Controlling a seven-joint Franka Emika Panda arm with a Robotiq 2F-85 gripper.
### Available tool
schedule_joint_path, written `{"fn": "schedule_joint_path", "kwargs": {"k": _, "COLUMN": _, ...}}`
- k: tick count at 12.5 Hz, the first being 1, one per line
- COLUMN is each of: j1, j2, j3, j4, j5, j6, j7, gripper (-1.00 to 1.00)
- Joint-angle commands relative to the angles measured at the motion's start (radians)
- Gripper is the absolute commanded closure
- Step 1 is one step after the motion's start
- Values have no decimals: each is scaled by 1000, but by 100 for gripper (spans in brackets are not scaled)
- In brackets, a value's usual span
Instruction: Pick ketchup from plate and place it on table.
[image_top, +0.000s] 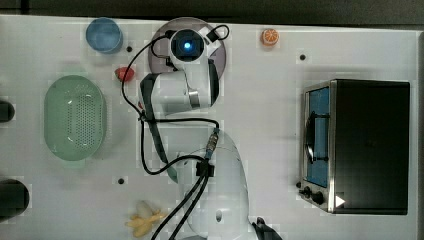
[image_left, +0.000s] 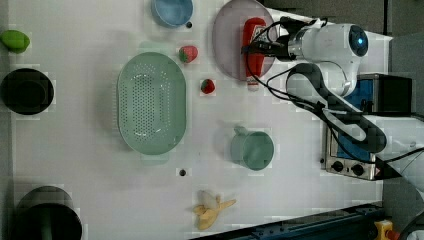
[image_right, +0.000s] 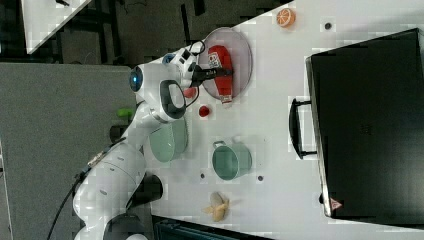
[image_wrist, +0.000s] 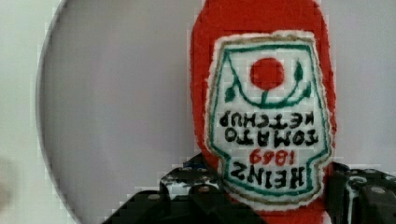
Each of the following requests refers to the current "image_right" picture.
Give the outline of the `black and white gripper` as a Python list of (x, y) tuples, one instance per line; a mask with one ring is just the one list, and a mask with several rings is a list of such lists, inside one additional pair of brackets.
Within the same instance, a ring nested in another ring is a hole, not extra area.
[(200, 66), (196, 66), (193, 70), (191, 78), (191, 87), (198, 87), (204, 81), (213, 79), (214, 76), (231, 76), (233, 71), (225, 68), (211, 68), (202, 69)]

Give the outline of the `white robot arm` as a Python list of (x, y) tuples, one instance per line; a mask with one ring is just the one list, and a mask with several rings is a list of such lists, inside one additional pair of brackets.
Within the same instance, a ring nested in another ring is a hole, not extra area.
[(203, 67), (196, 53), (182, 48), (160, 62), (133, 68), (129, 84), (139, 98), (138, 107), (119, 140), (78, 176), (73, 210), (84, 226), (74, 240), (148, 240), (139, 218), (128, 213), (146, 173), (141, 148), (153, 132), (185, 115), (185, 89), (233, 74), (229, 59), (228, 54), (214, 54)]

